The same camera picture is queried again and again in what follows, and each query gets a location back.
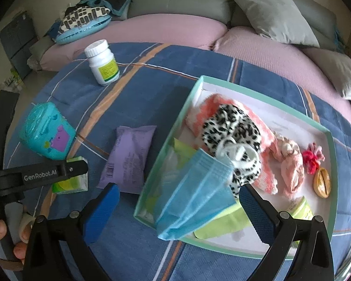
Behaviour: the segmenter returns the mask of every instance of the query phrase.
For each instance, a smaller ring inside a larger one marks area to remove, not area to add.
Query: sofa cushion
[[[227,24],[232,15],[232,0],[132,0],[128,18],[148,14],[193,15]]]

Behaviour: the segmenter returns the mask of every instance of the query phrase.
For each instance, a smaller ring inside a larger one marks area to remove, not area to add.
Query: human hand
[[[4,223],[4,221],[0,220],[0,240],[4,238],[5,234],[7,233],[7,226]],[[25,229],[22,232],[21,237],[24,240],[28,240],[30,238],[30,233],[31,233],[31,227],[30,225],[27,225]],[[16,246],[13,249],[14,255],[22,261],[22,263],[25,262],[25,255],[26,255],[26,249],[27,249],[27,244],[23,242],[19,242],[16,244]]]

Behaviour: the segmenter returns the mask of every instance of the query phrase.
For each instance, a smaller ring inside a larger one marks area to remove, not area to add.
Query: white bottle cap
[[[88,58],[99,55],[108,48],[107,40],[98,40],[84,49],[84,53]]]

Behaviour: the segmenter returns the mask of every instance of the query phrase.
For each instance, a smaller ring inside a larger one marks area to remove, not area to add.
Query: white medicine bottle
[[[90,68],[100,85],[107,85],[120,77],[114,55],[107,40],[98,40],[84,49]]]

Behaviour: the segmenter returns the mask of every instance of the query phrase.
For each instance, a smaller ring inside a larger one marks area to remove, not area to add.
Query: blue inflatable pillow
[[[79,40],[83,37],[91,35],[92,33],[96,33],[106,27],[111,21],[112,17],[110,15],[105,15],[102,17],[98,17],[88,24],[74,27],[71,30],[68,30],[60,35],[58,35],[55,39],[57,44],[66,44],[76,40]]]

